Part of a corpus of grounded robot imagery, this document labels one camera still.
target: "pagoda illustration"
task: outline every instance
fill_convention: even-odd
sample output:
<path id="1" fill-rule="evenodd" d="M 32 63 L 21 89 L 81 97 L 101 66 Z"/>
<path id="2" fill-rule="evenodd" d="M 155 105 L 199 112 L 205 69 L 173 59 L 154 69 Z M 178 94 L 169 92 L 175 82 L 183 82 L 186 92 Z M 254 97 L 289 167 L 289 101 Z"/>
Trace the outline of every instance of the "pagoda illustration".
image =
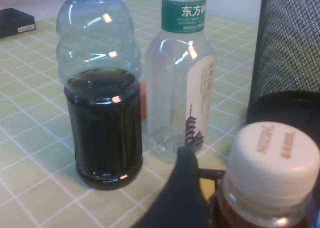
<path id="1" fill-rule="evenodd" d="M 185 146 L 192 151 L 198 151 L 203 143 L 205 137 L 201 134 L 201 131 L 195 136 L 197 119 L 192 116 L 192 104 L 190 107 L 190 117 L 185 122 Z"/>

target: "sticker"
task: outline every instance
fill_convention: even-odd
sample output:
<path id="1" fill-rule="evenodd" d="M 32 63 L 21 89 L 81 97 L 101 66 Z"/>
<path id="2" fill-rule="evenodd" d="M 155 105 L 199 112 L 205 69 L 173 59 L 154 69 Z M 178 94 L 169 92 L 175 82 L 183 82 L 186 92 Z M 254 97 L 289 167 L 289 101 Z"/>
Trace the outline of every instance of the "sticker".
<path id="1" fill-rule="evenodd" d="M 185 146 L 194 152 L 202 148 L 208 130 L 216 57 L 206 56 L 187 75 Z"/>
<path id="2" fill-rule="evenodd" d="M 22 32 L 25 32 L 25 31 L 28 31 L 28 30 L 31 30 L 31 29 L 35 29 L 35 28 L 36 28 L 36 26 L 34 24 L 30 24 L 30 25 L 18 28 L 18 32 L 22 33 Z"/>
<path id="3" fill-rule="evenodd" d="M 205 28 L 206 1 L 162 0 L 162 29 L 173 33 L 195 33 Z"/>

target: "black mesh container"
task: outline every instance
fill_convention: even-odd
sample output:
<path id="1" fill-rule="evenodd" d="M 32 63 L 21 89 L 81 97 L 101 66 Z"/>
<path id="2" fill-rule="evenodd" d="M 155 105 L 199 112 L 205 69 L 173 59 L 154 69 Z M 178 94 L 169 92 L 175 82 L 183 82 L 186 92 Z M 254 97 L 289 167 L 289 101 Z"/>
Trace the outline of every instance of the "black mesh container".
<path id="1" fill-rule="evenodd" d="M 320 145 L 320 0 L 262 0 L 247 121 L 286 123 Z"/>

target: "plastic bottle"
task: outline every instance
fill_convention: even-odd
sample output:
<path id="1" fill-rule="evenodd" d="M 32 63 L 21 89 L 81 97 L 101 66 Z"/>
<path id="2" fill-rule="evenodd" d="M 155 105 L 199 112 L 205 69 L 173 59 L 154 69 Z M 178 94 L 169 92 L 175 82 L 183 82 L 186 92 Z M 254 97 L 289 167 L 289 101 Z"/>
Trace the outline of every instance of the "plastic bottle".
<path id="1" fill-rule="evenodd" d="M 206 0 L 162 0 L 162 30 L 145 56 L 148 134 L 173 156 L 206 139 L 216 55 L 205 15 Z"/>
<path id="2" fill-rule="evenodd" d="M 320 228 L 320 211 L 316 215 L 315 222 L 312 228 Z"/>
<path id="3" fill-rule="evenodd" d="M 211 202 L 217 228 L 310 228 L 319 167 L 319 149 L 302 131 L 272 122 L 245 127 Z"/>
<path id="4" fill-rule="evenodd" d="M 122 0 L 67 0 L 57 48 L 81 178 L 97 189 L 122 187 L 142 163 L 140 48 Z"/>

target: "black plastic object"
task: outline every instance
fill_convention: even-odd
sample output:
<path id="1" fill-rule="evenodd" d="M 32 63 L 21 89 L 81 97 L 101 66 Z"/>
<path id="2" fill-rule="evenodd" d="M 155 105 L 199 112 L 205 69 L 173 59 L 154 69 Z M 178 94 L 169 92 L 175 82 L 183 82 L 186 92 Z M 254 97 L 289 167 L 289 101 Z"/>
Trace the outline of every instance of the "black plastic object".
<path id="1" fill-rule="evenodd" d="M 320 145 L 320 0 L 262 0 L 247 122 L 294 126 Z"/>
<path id="2" fill-rule="evenodd" d="M 34 16 L 14 8 L 0 10 L 0 39 L 36 28 Z"/>
<path id="3" fill-rule="evenodd" d="M 212 228 L 209 206 L 200 188 L 200 177 L 221 180 L 223 170 L 198 169 L 195 154 L 178 150 L 175 168 L 161 194 L 134 228 Z"/>

